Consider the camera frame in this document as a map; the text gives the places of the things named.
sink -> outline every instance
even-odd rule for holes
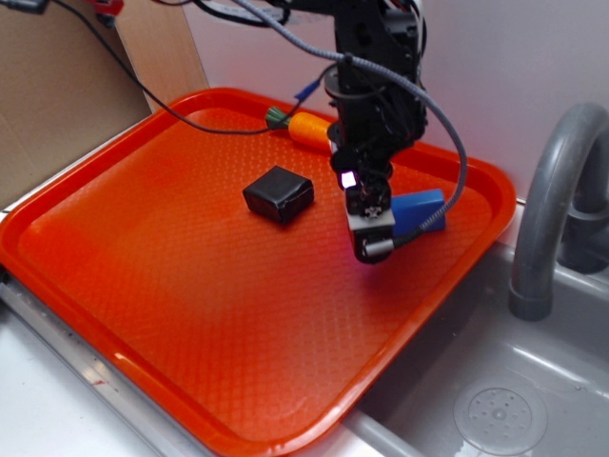
[[[609,286],[558,267],[551,315],[525,322],[513,256],[492,247],[358,404],[402,455],[607,455]]]

faucet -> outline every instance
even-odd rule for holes
[[[609,265],[609,113],[575,105],[550,136],[529,190],[519,231],[509,308],[538,321],[552,310],[556,261],[582,273]]]

toy carrot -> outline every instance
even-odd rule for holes
[[[266,113],[266,125],[270,129],[287,129],[292,140],[312,148],[330,151],[327,129],[330,123],[308,112],[297,112],[283,122],[285,113],[271,108]]]

orange tray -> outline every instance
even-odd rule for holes
[[[276,101],[234,89],[174,108],[258,129]],[[242,190],[275,165],[315,202],[287,227]],[[395,195],[442,189],[456,154],[418,144]],[[209,135],[157,113],[32,196],[0,226],[0,263],[212,450],[274,456],[341,420],[509,223],[516,196],[471,160],[430,232],[375,266],[353,256],[326,154],[285,132]]]

blue object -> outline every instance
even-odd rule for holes
[[[444,205],[444,195],[439,189],[417,193],[407,193],[391,198],[391,208],[396,218],[393,236],[402,236],[414,230],[421,222]],[[434,222],[429,230],[442,230],[446,227],[444,216]]]

